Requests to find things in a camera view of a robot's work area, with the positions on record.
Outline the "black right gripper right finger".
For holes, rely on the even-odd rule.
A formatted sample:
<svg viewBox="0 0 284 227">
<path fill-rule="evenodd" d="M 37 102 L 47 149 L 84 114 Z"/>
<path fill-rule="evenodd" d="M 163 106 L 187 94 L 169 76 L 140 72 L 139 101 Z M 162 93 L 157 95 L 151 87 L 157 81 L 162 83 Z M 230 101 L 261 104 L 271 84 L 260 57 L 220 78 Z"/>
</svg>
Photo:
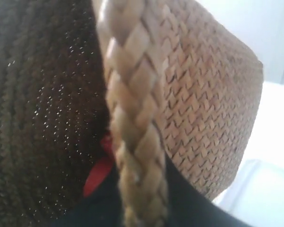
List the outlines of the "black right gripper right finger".
<svg viewBox="0 0 284 227">
<path fill-rule="evenodd" d="M 248 227 L 200 194 L 166 158 L 169 191 L 167 227 Z"/>
</svg>

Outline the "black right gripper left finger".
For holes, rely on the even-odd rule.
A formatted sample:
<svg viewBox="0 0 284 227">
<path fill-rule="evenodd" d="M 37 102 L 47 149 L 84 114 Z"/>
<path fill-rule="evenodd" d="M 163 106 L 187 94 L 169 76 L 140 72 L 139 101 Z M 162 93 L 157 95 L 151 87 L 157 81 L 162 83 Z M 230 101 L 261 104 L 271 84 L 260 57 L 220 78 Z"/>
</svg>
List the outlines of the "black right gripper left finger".
<svg viewBox="0 0 284 227">
<path fill-rule="evenodd" d="M 87 198 L 49 223 L 51 227 L 122 227 L 122 203 L 117 188 L 118 173 L 112 167 L 108 176 Z"/>
</svg>

